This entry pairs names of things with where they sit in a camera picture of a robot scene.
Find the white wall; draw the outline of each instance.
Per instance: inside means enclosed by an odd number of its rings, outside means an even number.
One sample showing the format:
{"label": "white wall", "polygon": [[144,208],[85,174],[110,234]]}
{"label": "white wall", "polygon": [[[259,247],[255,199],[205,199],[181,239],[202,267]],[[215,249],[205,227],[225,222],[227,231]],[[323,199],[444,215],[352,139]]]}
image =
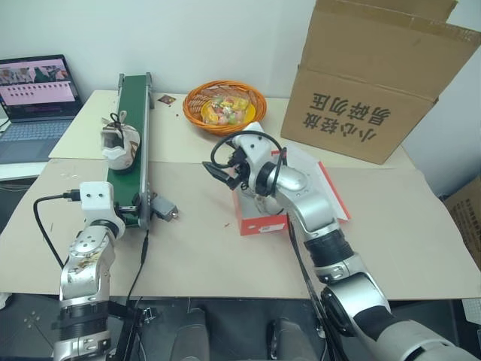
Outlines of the white wall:
{"label": "white wall", "polygon": [[[145,71],[162,92],[231,78],[288,97],[314,2],[2,0],[0,58],[63,53],[83,99]],[[481,1],[461,0],[450,21],[481,31]],[[478,51],[404,142],[435,193],[479,171],[480,82]]]}

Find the dark floor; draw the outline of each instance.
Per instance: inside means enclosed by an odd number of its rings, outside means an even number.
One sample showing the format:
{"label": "dark floor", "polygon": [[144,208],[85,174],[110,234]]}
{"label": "dark floor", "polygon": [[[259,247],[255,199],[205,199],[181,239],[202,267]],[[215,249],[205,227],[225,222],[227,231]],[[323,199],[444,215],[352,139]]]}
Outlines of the dark floor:
{"label": "dark floor", "polygon": [[[0,232],[5,227],[16,204],[23,196],[22,187],[0,187]],[[455,344],[481,357],[479,327],[463,320],[460,302],[396,302],[393,313],[403,318],[418,320]],[[155,307],[159,316],[144,326],[142,339],[150,361],[168,361],[174,337],[187,310],[202,306],[207,311],[210,331],[211,359],[265,359],[265,333],[269,321],[287,317],[300,325],[320,356],[323,340],[316,332],[316,322],[310,303],[305,300],[279,299],[146,299],[139,307]],[[58,301],[38,295],[14,295],[12,303],[0,310],[0,357],[49,357],[58,332],[51,329],[57,318]],[[121,322],[109,319],[113,347],[119,338]],[[356,339],[344,338],[347,356],[355,361],[372,357]],[[137,361],[137,349],[132,361]]]}

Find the laptop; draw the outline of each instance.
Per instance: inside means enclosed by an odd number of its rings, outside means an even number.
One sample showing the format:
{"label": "laptop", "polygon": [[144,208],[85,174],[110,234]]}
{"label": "laptop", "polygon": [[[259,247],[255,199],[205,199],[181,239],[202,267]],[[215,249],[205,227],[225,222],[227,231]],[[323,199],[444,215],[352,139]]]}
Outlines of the laptop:
{"label": "laptop", "polygon": [[11,121],[0,164],[46,162],[82,108],[63,55],[0,60],[0,104]]}

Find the woven basket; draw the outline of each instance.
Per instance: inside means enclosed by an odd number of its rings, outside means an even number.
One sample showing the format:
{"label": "woven basket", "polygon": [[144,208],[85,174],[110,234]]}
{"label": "woven basket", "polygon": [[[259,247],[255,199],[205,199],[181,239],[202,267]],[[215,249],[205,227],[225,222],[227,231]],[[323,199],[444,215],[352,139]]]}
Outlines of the woven basket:
{"label": "woven basket", "polygon": [[[256,109],[256,115],[250,122],[236,125],[215,126],[204,123],[201,116],[202,106],[210,101],[213,96],[217,95],[248,95],[251,104]],[[220,136],[238,132],[251,122],[260,122],[262,118],[264,118],[266,110],[267,104],[265,103],[265,98],[257,89],[234,80],[215,80],[201,85],[192,90],[183,101],[183,113],[192,124],[206,132]]]}

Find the table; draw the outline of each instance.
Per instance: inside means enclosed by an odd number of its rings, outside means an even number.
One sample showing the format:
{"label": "table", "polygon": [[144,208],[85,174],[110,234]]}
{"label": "table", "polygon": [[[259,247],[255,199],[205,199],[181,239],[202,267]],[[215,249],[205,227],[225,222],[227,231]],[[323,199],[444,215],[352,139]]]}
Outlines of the table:
{"label": "table", "polygon": [[[174,97],[179,102],[175,106],[157,104],[157,111],[151,114],[150,177],[153,190],[175,202],[180,216],[171,223],[153,222],[150,251],[133,294],[307,298],[286,233],[239,236],[230,191],[196,161],[208,157],[213,140],[202,138],[198,142],[202,151],[195,145],[195,152],[157,153],[162,140],[175,138],[172,129],[177,127],[185,129],[179,132],[184,138],[177,141],[176,149],[182,150],[186,144],[192,146],[192,136],[186,130],[190,125],[182,113],[175,113],[179,117],[166,115],[180,106],[181,96]],[[275,115],[285,110],[285,104],[281,99],[268,101],[265,128],[271,127],[274,136],[280,125],[272,123]],[[100,116],[114,109],[114,105],[112,92],[93,94],[53,150],[51,156],[58,158],[50,160],[15,210],[0,236],[0,290],[58,292],[60,270],[35,225],[32,203],[39,196],[76,188],[82,181],[105,179],[106,162],[96,159],[95,147],[71,148],[76,147],[75,135],[94,136],[96,131],[92,133],[90,128],[100,127]],[[204,149],[205,155],[196,154]],[[303,149],[328,166],[352,215],[343,224],[343,231],[389,299],[481,296],[479,270],[458,230],[401,148],[381,167],[307,146]],[[53,243],[65,255],[82,228],[80,205],[57,200],[43,204],[40,212]],[[143,237],[142,231],[130,229],[115,244],[111,295],[128,292],[138,270]],[[311,265],[304,247],[300,249],[306,264]],[[22,265],[22,271],[11,277],[18,265]],[[318,282],[315,285],[318,290],[322,288]]]}
{"label": "table", "polygon": [[[0,124],[6,120],[7,118],[0,118]],[[6,130],[8,126],[5,124],[0,130]],[[0,182],[37,177],[46,165],[47,162],[0,164]]]}

